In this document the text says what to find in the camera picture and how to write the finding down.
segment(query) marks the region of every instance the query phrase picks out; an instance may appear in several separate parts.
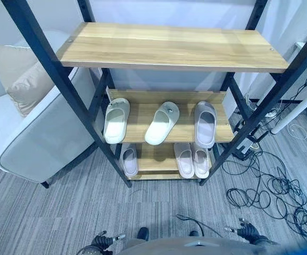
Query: top shelf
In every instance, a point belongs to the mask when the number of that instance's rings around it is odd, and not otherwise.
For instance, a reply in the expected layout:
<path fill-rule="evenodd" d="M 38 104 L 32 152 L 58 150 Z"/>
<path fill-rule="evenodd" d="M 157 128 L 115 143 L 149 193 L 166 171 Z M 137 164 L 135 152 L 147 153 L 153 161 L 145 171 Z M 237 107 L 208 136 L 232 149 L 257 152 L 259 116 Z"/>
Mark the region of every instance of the top shelf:
<path fill-rule="evenodd" d="M 64 66 L 283 73 L 256 30 L 82 23 L 57 52 Z"/>

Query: white slipper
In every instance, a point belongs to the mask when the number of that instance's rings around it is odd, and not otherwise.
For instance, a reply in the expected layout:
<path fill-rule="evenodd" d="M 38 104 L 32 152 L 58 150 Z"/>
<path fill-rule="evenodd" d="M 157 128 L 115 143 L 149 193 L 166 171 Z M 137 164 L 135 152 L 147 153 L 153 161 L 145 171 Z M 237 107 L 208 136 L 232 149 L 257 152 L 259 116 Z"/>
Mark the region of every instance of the white slipper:
<path fill-rule="evenodd" d="M 107 143 L 121 142 L 126 134 L 130 103 L 124 98 L 111 101 L 106 110 L 104 137 Z"/>
<path fill-rule="evenodd" d="M 195 170 L 190 143 L 175 143 L 173 147 L 180 175 L 186 179 L 192 178 Z"/>
<path fill-rule="evenodd" d="M 133 177 L 138 173 L 137 149 L 134 143 L 124 143 L 121 147 L 120 163 L 127 177 Z"/>
<path fill-rule="evenodd" d="M 179 119 L 178 106 L 165 102 L 154 114 L 154 118 L 145 134 L 145 141 L 151 145 L 161 144 Z"/>
<path fill-rule="evenodd" d="M 195 108 L 195 143 L 211 148 L 215 143 L 217 113 L 211 104 L 201 101 Z"/>
<path fill-rule="evenodd" d="M 210 169 L 208 149 L 201 148 L 193 142 L 191 144 L 191 151 L 196 176 L 202 179 L 207 178 Z"/>

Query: striped carpet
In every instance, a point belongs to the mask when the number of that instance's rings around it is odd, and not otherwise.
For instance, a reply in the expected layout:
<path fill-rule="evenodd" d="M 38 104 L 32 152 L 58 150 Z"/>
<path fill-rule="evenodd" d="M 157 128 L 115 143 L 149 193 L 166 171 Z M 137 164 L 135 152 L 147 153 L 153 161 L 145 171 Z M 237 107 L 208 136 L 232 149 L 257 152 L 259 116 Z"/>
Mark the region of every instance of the striped carpet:
<path fill-rule="evenodd" d="M 234 114 L 231 123 L 237 118 Z M 293 123 L 307 131 L 307 110 Z M 283 129 L 275 136 L 268 135 L 261 146 L 285 162 L 289 177 L 299 179 L 307 195 L 307 139 L 296 140 Z M 272 167 L 265 158 L 262 162 L 264 170 Z M 236 209 L 228 203 L 228 188 L 256 185 L 251 174 L 230 176 L 218 170 L 203 187 L 196 180 L 171 180 L 134 181 L 129 189 L 97 149 L 80 164 L 58 172 L 50 184 L 46 190 L 0 171 L 0 255 L 75 254 L 102 230 L 109 236 L 124 232 L 131 238 L 146 226 L 151 239 L 157 239 L 187 236 L 197 229 L 194 223 L 176 219 L 176 214 L 194 217 L 233 240 L 240 238 L 223 227 L 238 227 L 238 218 L 244 217 L 261 234 L 280 244 L 304 241 L 284 220 L 271 219 L 256 208 Z M 208 229 L 205 235 L 216 237 Z M 123 244 L 118 242 L 112 250 L 119 251 Z"/>

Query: throw pillow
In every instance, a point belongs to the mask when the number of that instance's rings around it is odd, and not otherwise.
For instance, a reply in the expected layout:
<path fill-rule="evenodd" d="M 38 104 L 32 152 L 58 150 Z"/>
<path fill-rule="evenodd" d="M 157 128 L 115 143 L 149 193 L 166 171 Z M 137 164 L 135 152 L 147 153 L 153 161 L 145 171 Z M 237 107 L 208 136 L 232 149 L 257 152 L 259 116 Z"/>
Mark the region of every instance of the throw pillow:
<path fill-rule="evenodd" d="M 7 90 L 37 58 L 29 47 L 0 45 L 0 81 Z"/>
<path fill-rule="evenodd" d="M 6 92 L 23 117 L 48 94 L 54 83 L 40 62 L 20 76 Z"/>

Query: wooden shelf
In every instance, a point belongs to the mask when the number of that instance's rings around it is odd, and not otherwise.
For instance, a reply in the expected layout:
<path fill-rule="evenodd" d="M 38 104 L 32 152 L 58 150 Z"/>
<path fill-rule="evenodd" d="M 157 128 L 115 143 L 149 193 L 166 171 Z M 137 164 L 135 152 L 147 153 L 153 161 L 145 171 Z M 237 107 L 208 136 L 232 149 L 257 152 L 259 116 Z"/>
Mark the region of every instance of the wooden shelf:
<path fill-rule="evenodd" d="M 82 23 L 57 52 L 64 66 L 283 73 L 256 30 Z"/>
<path fill-rule="evenodd" d="M 123 142 L 144 143 L 145 133 L 151 124 L 155 111 L 165 101 L 178 105 L 180 116 L 164 142 L 195 141 L 194 109 L 199 101 L 209 101 L 217 111 L 216 142 L 230 142 L 234 134 L 221 104 L 225 92 L 153 92 L 133 90 L 109 90 L 111 99 L 123 97 L 130 102 L 130 115 L 127 121 Z"/>
<path fill-rule="evenodd" d="M 136 144 L 139 172 L 131 180 L 184 179 L 180 176 L 173 144 L 158 146 L 146 143 Z"/>

